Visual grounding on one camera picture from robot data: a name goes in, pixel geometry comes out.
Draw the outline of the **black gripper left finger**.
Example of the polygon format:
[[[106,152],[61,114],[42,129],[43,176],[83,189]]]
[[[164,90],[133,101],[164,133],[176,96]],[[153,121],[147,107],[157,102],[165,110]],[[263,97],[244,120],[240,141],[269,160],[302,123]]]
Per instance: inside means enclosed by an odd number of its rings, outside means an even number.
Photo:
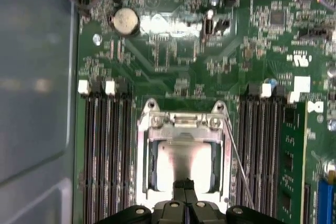
[[[185,202],[180,200],[158,202],[153,211],[143,205],[133,205],[96,223],[184,223]]]

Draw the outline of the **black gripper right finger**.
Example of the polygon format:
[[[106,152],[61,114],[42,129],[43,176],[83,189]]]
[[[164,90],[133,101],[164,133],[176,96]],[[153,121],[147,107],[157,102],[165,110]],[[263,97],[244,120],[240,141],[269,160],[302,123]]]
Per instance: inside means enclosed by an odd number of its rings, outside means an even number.
[[[244,206],[232,206],[222,213],[218,206],[209,201],[199,201],[194,182],[185,181],[186,206],[190,211],[190,223],[282,223],[282,221]]]

